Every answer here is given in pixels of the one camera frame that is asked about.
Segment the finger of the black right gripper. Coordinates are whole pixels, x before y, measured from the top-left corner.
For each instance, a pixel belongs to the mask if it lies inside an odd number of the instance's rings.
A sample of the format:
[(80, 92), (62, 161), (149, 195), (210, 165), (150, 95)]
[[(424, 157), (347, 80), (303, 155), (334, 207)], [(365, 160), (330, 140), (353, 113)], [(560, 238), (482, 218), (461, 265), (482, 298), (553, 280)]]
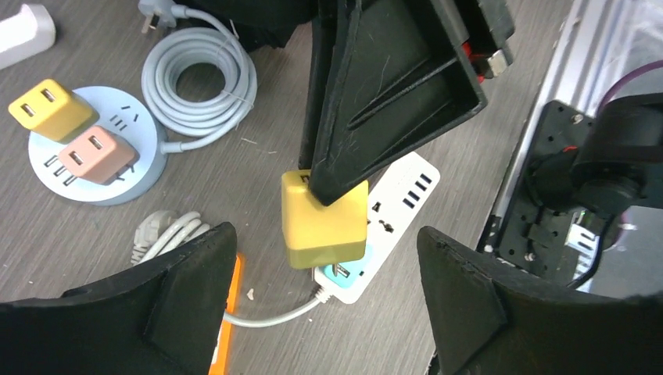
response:
[(319, 1), (317, 5), (299, 167), (331, 171), (342, 154), (334, 136), (342, 129), (341, 103), (357, 62), (358, 2)]

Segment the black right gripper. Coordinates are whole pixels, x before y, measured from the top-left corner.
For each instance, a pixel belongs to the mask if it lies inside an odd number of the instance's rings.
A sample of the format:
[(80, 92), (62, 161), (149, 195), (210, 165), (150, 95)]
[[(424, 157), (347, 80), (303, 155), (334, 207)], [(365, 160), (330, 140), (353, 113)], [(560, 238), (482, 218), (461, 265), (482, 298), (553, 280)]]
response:
[(342, 154), (334, 170), (310, 170), (324, 205), (479, 113), (479, 81), (514, 61), (504, 0), (357, 2), (357, 62), (334, 136)]

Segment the yellow plug adapter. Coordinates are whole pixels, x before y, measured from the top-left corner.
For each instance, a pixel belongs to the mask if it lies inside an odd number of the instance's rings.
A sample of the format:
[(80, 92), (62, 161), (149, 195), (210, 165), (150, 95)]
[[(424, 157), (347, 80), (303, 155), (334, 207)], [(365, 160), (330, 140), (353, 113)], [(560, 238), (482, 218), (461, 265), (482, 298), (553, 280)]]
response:
[(281, 175), (281, 226), (288, 264), (296, 270), (364, 257), (369, 184), (364, 181), (329, 206), (308, 187), (309, 170)]

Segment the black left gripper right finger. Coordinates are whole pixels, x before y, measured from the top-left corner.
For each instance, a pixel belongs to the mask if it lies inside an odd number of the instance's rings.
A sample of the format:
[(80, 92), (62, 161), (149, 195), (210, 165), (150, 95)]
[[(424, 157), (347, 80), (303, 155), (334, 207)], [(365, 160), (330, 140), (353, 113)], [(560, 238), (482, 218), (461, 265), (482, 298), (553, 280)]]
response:
[(418, 263), (443, 374), (659, 374), (662, 296), (609, 298), (523, 273), (433, 227)]

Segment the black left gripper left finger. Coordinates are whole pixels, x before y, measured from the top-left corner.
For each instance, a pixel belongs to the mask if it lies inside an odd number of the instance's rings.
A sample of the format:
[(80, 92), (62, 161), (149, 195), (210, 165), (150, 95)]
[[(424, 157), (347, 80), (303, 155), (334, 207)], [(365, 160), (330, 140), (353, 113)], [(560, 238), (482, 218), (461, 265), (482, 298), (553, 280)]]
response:
[(58, 298), (2, 303), (2, 373), (208, 373), (236, 251), (222, 223)]

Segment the white power strip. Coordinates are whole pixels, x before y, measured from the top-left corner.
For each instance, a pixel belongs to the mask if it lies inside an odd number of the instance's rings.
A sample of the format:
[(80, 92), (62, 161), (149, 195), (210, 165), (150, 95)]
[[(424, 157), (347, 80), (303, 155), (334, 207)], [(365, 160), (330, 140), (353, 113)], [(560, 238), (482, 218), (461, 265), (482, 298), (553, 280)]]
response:
[(439, 170), (416, 152), (393, 162), (368, 195), (367, 245), (362, 259), (314, 269), (318, 295), (353, 304), (378, 274), (440, 181)]

